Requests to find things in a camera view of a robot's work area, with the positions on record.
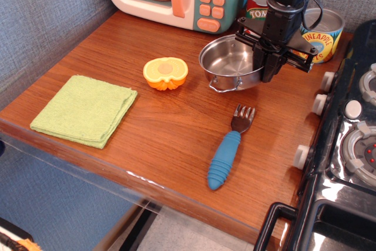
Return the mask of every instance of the black stove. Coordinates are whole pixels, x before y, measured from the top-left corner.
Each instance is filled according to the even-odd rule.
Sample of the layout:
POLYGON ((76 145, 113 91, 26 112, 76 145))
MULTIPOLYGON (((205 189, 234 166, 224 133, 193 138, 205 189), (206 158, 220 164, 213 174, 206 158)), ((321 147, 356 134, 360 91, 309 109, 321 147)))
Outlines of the black stove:
POLYGON ((314 144, 296 156, 298 208, 274 203, 254 250, 266 249, 280 217, 291 221, 282 250, 376 250, 376 20, 357 28, 323 85, 314 144))

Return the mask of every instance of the metal saucepan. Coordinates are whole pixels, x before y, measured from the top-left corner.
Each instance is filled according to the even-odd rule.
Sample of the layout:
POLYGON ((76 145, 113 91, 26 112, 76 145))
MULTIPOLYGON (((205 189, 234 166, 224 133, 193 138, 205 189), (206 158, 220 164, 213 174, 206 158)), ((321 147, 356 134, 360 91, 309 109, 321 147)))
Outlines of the metal saucepan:
POLYGON ((261 82, 262 68, 253 69, 252 47, 226 35, 206 45, 199 61, 209 80, 209 87, 216 92, 241 91, 261 82))

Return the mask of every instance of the green cloth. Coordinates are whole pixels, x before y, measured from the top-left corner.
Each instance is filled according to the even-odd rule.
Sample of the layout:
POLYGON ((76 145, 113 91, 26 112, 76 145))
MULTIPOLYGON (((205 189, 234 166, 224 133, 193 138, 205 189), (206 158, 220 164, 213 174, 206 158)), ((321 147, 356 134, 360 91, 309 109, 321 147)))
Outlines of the green cloth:
POLYGON ((32 121, 30 128, 102 149, 136 96, 132 89, 75 75, 32 121))

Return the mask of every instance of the fork tines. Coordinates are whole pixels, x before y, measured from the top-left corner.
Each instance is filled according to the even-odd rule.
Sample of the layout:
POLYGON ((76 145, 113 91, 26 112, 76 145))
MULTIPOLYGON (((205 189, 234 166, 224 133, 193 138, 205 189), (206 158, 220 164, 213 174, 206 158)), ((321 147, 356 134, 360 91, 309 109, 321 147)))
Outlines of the fork tines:
POLYGON ((247 106, 241 107, 241 104, 237 105, 237 108, 234 112, 234 117, 239 117, 239 118, 244 118, 244 119, 249 118, 252 121, 256 109, 252 108, 252 107, 248 107, 247 112, 246 112, 246 108, 247 108, 247 106))

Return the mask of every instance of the plastic fruit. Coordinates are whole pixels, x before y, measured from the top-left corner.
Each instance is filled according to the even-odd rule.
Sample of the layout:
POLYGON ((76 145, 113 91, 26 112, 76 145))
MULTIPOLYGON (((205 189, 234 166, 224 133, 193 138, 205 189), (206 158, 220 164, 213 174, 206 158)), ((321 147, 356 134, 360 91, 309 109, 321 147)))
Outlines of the plastic fruit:
POLYGON ((187 75, 187 63, 174 57, 157 58, 143 67, 143 76, 147 83, 159 91, 176 89, 185 83, 187 75))

